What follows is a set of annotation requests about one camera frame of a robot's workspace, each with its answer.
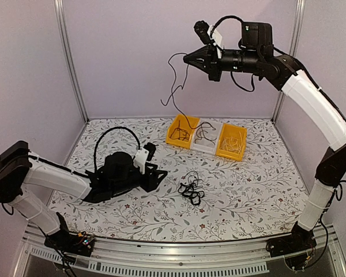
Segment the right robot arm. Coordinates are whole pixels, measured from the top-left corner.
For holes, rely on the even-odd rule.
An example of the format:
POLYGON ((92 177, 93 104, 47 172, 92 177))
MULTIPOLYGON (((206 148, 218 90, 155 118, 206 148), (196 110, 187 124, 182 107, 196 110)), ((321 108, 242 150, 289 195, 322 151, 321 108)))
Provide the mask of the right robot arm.
POLYGON ((184 63, 205 72, 210 81, 220 81, 222 72, 251 73, 265 78, 309 116, 329 144, 317 166, 307 204, 291 234, 282 240, 289 250, 298 252, 312 239, 313 228, 346 173, 346 117, 298 59, 282 51, 274 54, 277 48, 269 23, 241 21, 242 37, 236 50, 224 48, 217 31, 222 22, 221 18, 215 25, 205 21, 195 23, 194 31, 204 46, 185 55, 184 63))

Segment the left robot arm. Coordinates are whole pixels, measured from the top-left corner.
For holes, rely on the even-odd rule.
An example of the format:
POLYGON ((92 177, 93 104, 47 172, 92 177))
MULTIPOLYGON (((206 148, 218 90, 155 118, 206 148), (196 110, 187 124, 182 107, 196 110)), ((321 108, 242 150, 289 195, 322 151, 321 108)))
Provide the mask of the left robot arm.
POLYGON ((134 188, 151 192, 167 176, 151 163, 156 147, 147 143, 135 156, 125 152, 108 155, 103 166, 78 173, 45 160, 18 141, 0 155, 0 203, 8 204, 36 224, 61 250, 70 250, 74 238, 61 226, 61 217, 49 210, 28 185, 69 194, 87 203, 101 203, 134 188))

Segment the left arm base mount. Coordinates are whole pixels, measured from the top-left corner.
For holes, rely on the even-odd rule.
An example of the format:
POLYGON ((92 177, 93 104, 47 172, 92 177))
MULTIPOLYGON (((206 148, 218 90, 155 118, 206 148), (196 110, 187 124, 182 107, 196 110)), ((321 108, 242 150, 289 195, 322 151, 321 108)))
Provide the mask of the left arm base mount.
POLYGON ((60 252, 90 257, 95 245, 95 236, 85 231, 72 234, 64 217, 59 212, 56 215, 60 222, 60 230, 52 235, 46 235, 44 245, 60 252))

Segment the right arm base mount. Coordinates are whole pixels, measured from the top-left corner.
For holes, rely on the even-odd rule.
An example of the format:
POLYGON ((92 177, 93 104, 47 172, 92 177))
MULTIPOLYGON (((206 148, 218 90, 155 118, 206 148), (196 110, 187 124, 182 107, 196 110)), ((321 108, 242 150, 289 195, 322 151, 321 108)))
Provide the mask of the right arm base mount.
POLYGON ((313 258, 316 245, 313 231, 306 231, 295 223, 289 235, 267 240, 266 250, 271 257, 290 254, 285 259, 286 266, 294 271, 300 271, 313 258))

